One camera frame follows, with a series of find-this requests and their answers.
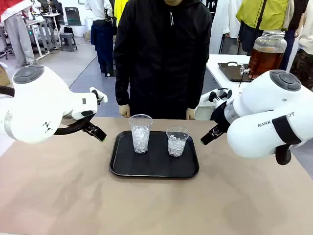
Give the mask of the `person's right hand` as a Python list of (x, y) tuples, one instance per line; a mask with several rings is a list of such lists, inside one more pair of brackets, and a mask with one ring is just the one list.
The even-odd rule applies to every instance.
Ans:
[(120, 105), (119, 106), (119, 114), (125, 118), (130, 118), (131, 114), (130, 114), (130, 107), (129, 105)]

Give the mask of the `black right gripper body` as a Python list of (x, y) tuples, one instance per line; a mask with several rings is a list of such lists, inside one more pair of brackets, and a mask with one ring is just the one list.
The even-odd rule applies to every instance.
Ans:
[(215, 121), (219, 130), (228, 130), (229, 122), (227, 121), (224, 110), (226, 108), (226, 101), (219, 105), (212, 112), (211, 120)]

